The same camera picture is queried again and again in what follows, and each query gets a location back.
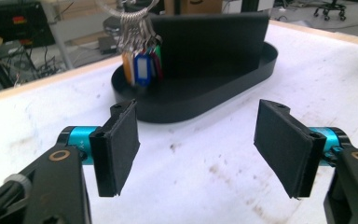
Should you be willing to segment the blue key tag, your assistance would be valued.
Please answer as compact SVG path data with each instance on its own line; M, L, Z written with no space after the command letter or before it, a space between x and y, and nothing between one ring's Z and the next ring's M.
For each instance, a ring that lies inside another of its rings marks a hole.
M135 82L147 86L151 81L150 58L147 54L138 54L134 59Z

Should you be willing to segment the cardboard box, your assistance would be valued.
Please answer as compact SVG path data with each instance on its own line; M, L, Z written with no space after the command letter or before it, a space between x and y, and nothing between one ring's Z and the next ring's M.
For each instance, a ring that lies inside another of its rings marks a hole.
M222 11L223 0L163 0L167 15L214 14Z

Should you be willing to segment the pink key tag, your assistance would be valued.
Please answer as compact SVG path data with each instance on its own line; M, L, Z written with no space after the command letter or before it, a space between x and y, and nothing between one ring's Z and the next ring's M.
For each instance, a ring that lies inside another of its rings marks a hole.
M162 80L163 79L163 72L162 72L159 56L157 55L156 52L152 52L151 56L153 57L157 79Z

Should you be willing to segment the black office chair base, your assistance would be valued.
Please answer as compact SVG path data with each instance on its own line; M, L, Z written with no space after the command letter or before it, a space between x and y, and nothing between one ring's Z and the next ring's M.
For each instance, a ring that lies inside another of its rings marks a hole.
M341 21L346 20L346 7L337 2L337 0L332 0L331 3L323 4L318 6L313 12L314 17L318 17L320 14L323 15L325 21L330 20L329 13L331 11L337 11L338 17Z

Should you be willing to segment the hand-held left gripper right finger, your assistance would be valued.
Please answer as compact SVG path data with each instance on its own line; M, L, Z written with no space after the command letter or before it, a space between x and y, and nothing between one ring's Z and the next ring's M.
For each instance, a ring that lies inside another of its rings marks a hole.
M337 154L350 144L337 127L307 127L288 106L259 101L254 145L291 198L310 196L318 167L334 167Z

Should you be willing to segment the grey metal stand leg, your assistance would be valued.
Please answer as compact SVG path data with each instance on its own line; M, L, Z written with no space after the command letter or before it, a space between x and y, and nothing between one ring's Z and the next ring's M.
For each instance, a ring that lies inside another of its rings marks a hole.
M59 34L59 24L55 19L54 8L51 5L51 3L46 0L41 0L41 5L44 9L44 12L45 12L45 15L47 18L47 24L48 24L49 29L52 33L52 36L55 40L55 44L61 53L62 60L65 64L65 67L67 70L72 70L74 68L74 66L73 66L71 59L69 57L65 43Z

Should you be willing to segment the orange key tag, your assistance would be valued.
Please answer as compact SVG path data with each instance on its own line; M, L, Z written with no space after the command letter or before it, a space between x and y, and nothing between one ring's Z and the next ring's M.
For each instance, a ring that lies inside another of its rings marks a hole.
M124 76L130 85L134 85L133 58L130 52L122 53Z

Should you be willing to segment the small black box device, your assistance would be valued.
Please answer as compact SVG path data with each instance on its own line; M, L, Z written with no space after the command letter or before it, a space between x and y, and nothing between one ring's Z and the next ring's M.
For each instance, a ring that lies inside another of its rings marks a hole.
M111 36L99 37L98 45L102 55L117 52L117 41Z

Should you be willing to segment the black oval key holder tray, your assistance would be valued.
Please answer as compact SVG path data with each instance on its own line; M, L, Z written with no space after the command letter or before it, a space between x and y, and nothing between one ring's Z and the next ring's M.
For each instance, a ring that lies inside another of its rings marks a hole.
M155 16L151 21L162 37L163 78L133 87L122 66L111 77L116 100L136 100L141 121L195 118L273 73L278 51L265 41L269 16L264 13Z

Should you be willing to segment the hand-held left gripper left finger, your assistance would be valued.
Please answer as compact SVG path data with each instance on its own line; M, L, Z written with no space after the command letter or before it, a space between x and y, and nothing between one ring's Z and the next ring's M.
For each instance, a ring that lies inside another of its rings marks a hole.
M103 126L68 126L58 143L80 151L82 163L92 165L100 197L121 193L138 152L136 101L110 107L110 118Z

